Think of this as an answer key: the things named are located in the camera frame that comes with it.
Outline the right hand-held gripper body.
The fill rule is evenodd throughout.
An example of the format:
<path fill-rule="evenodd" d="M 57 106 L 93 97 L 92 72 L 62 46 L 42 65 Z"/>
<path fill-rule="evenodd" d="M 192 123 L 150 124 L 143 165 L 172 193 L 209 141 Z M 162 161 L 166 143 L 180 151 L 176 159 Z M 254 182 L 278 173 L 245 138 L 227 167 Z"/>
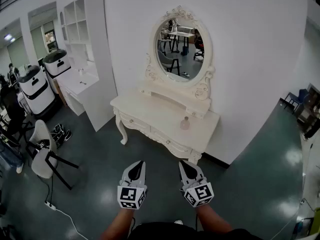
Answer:
<path fill-rule="evenodd" d="M 196 181 L 180 179 L 182 187 L 180 189 L 182 196 L 193 207 L 199 207 L 209 203 L 214 197 L 213 188 L 206 177 L 202 177 Z"/>

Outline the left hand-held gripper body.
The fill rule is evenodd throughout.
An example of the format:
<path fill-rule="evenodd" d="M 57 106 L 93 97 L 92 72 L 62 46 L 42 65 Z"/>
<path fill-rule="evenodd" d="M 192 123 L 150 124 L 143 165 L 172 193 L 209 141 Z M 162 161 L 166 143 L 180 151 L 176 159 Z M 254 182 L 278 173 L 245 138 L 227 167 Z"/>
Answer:
<path fill-rule="evenodd" d="M 147 194 L 147 186 L 121 180 L 117 186 L 117 201 L 121 208 L 139 210 Z"/>

